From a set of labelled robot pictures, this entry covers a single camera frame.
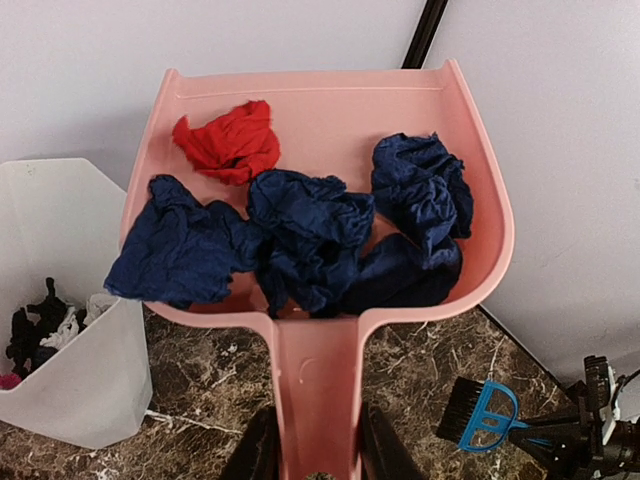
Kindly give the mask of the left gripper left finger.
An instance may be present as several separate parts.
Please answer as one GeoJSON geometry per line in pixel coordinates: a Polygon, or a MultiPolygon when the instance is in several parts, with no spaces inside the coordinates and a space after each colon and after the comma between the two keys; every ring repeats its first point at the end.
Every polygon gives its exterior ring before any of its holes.
{"type": "Polygon", "coordinates": [[[276,409],[273,406],[265,407],[250,419],[219,479],[276,480],[279,478],[278,455],[276,409]]]}

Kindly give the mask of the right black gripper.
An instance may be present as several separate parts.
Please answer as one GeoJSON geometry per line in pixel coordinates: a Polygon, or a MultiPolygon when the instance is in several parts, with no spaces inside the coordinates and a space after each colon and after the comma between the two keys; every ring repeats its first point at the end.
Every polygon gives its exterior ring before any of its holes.
{"type": "Polygon", "coordinates": [[[639,473],[639,420],[622,421],[618,399],[627,382],[616,382],[605,406],[596,394],[584,401],[587,440],[578,414],[547,415],[514,428],[508,441],[545,468],[573,468],[575,479],[608,479],[639,473]]]}

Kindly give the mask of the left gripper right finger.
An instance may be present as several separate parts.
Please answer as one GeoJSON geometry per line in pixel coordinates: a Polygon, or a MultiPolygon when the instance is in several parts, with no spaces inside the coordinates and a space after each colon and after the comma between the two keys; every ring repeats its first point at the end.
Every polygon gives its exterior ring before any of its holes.
{"type": "Polygon", "coordinates": [[[423,480],[424,476],[411,458],[383,411],[368,402],[360,413],[360,455],[363,479],[423,480]]]}

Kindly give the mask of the blue hand brush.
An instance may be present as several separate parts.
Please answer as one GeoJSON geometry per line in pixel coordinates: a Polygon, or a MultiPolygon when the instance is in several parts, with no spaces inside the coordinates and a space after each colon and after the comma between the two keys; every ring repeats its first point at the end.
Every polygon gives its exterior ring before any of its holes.
{"type": "Polygon", "coordinates": [[[435,435],[455,443],[462,451],[485,453],[501,446],[510,432],[529,427],[519,420],[519,400],[509,387],[490,380],[457,377],[435,435]],[[490,409],[497,395],[507,398],[509,415],[490,409]]]}

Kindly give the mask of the long dark blue scrap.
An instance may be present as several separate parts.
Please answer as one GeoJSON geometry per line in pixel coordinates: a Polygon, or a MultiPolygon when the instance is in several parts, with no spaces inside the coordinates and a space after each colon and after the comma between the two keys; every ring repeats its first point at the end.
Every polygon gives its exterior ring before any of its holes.
{"type": "Polygon", "coordinates": [[[445,239],[432,253],[400,233],[381,240],[362,259],[359,274],[338,311],[359,315],[372,308],[424,308],[442,303],[458,282],[462,253],[445,239]]]}

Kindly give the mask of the small dark blue scrap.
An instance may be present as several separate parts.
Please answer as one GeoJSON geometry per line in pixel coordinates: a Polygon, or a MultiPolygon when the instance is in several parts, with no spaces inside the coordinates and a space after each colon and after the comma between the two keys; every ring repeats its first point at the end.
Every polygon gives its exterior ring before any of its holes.
{"type": "Polygon", "coordinates": [[[230,204],[201,204],[175,177],[158,175],[114,261],[112,295],[178,309],[231,295],[235,273],[255,270],[265,234],[230,204]]]}

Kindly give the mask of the pink plastic dustpan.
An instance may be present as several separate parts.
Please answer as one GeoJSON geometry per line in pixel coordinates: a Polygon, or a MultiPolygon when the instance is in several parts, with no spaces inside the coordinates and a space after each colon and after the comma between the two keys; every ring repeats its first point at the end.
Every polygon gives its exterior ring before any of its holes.
{"type": "Polygon", "coordinates": [[[483,301],[514,219],[459,64],[164,76],[128,187],[113,295],[265,341],[274,406],[244,458],[283,479],[361,475],[364,347],[483,301]]]}

